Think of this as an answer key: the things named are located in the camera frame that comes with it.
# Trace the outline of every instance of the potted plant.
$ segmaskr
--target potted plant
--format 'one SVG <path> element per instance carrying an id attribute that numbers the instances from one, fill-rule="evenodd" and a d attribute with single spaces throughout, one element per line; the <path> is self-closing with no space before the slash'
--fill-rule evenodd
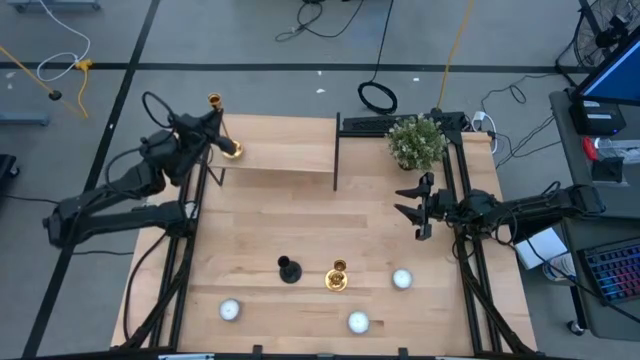
<path id="1" fill-rule="evenodd" d="M 398 122 L 389 129 L 389 151 L 403 170 L 429 171 L 442 160 L 446 141 L 440 123 L 426 119 L 424 114 Z"/>

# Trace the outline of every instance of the wooden shelf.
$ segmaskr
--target wooden shelf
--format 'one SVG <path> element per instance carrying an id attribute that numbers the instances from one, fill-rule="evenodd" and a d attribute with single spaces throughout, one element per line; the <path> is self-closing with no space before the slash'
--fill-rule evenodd
<path id="1" fill-rule="evenodd" d="M 230 160 L 214 151 L 213 167 L 333 173 L 336 119 L 224 115 L 244 153 Z"/>

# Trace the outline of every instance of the keyboard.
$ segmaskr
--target keyboard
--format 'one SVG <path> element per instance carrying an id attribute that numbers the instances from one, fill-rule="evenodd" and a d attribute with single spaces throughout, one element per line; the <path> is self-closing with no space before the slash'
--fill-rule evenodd
<path id="1" fill-rule="evenodd" d="M 578 252 L 589 280 L 611 303 L 640 299 L 640 238 Z"/>
<path id="2" fill-rule="evenodd" d="M 404 119 L 409 116 L 415 115 L 348 118 L 344 119 L 342 131 L 384 135 L 398 122 L 398 118 Z M 425 116 L 432 117 L 435 121 L 441 122 L 443 130 L 461 130 L 466 126 L 466 119 L 463 112 L 425 114 Z"/>

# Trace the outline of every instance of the wooden table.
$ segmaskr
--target wooden table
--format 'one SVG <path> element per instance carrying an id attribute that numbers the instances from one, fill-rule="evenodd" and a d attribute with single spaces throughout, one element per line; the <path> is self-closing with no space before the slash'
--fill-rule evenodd
<path id="1" fill-rule="evenodd" d="M 472 187 L 500 198 L 489 138 L 479 133 L 463 138 Z M 446 187 L 442 166 L 433 172 L 436 187 Z M 318 172 L 230 169 L 222 188 L 209 181 L 179 350 L 247 353 L 260 344 L 265 353 L 380 355 L 406 347 L 413 355 L 472 355 L 462 279 L 451 254 L 453 231 L 434 222 L 433 236 L 416 241 L 414 228 L 393 208 L 394 203 L 415 205 L 394 191 L 415 187 L 420 175 L 401 170 L 384 139 L 342 138 L 337 192 L 332 191 L 332 174 Z M 153 201 L 176 197 L 177 190 L 168 189 Z M 140 232 L 132 265 L 160 234 L 158 229 Z M 155 304 L 167 243 L 146 259 L 136 276 L 131 331 Z M 513 251 L 492 241 L 485 241 L 484 248 L 496 307 L 535 349 Z M 298 283 L 280 280 L 281 255 L 301 264 L 304 273 Z M 349 284 L 341 293 L 324 285 L 336 259 L 347 262 Z M 414 276 L 413 287 L 403 292 L 391 285 L 392 272 L 401 267 Z M 218 315 L 220 302 L 227 298 L 242 303 L 237 322 L 224 322 Z M 347 328 L 347 317 L 356 310 L 371 320 L 365 335 L 353 335 Z M 172 311 L 170 306 L 161 344 L 168 338 Z M 483 344 L 490 349 L 483 314 L 479 312 Z M 114 345 L 123 342 L 121 321 L 122 314 Z"/>

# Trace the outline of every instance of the fan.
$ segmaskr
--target fan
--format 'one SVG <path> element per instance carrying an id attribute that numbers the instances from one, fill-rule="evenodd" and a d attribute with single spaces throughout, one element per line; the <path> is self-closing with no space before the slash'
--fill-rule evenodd
<path id="1" fill-rule="evenodd" d="M 598 66 L 640 24 L 640 0 L 595 0 L 582 5 L 573 38 L 578 65 Z"/>

